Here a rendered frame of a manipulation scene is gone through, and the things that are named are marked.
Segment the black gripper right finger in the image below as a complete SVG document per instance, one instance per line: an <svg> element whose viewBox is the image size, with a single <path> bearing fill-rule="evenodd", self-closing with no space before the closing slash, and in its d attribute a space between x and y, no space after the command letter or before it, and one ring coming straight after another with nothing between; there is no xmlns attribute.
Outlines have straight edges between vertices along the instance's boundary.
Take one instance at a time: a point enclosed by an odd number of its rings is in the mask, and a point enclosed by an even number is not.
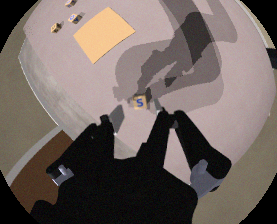
<svg viewBox="0 0 277 224"><path fill-rule="evenodd" d="M153 99L156 120L146 142L143 142L119 181L119 189L129 200L144 198L149 190L156 164L164 166L170 129L175 129L191 171L191 186L198 200L217 190L232 163L213 148L196 125L182 110L168 114L158 98ZM162 109L163 108L163 109Z"/></svg>

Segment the wooden letter block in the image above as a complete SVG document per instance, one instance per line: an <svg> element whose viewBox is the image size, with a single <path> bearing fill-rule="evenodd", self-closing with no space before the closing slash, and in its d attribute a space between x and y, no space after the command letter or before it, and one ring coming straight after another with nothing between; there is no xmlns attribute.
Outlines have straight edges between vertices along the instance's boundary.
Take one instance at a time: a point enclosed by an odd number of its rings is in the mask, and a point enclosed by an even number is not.
<svg viewBox="0 0 277 224"><path fill-rule="evenodd" d="M52 32L52 33L57 33L60 29L61 29L61 24L55 23L55 24L51 27L51 32Z"/></svg>
<svg viewBox="0 0 277 224"><path fill-rule="evenodd" d="M147 108L147 99L146 99L146 94L137 94L133 96L133 103L134 103L134 108L136 109L142 109L142 108Z"/></svg>
<svg viewBox="0 0 277 224"><path fill-rule="evenodd" d="M72 14L71 17L68 19L68 21L74 23L74 24L77 24L78 21L81 19L82 17L80 17L79 15L77 14Z"/></svg>
<svg viewBox="0 0 277 224"><path fill-rule="evenodd" d="M71 6L74 6L75 2L76 2L75 0L68 0L65 6L69 8Z"/></svg>

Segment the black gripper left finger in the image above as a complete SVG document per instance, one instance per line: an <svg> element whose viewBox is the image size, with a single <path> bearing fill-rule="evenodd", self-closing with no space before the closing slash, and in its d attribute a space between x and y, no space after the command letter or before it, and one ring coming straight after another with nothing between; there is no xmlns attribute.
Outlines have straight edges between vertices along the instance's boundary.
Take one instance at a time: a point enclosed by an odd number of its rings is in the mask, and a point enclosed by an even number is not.
<svg viewBox="0 0 277 224"><path fill-rule="evenodd" d="M86 194L96 193L100 189L103 158L114 158L114 135L124 118L122 104L109 116L100 116L101 124L90 124L46 173L58 186L77 173L76 185Z"/></svg>

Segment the tan flat mat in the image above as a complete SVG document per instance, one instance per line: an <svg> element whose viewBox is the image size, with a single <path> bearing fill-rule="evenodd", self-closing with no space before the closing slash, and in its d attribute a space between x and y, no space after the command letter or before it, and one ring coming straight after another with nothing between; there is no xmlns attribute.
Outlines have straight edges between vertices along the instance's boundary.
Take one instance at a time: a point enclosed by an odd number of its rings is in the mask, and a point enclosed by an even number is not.
<svg viewBox="0 0 277 224"><path fill-rule="evenodd" d="M136 31L116 12L107 7L73 36L93 64Z"/></svg>

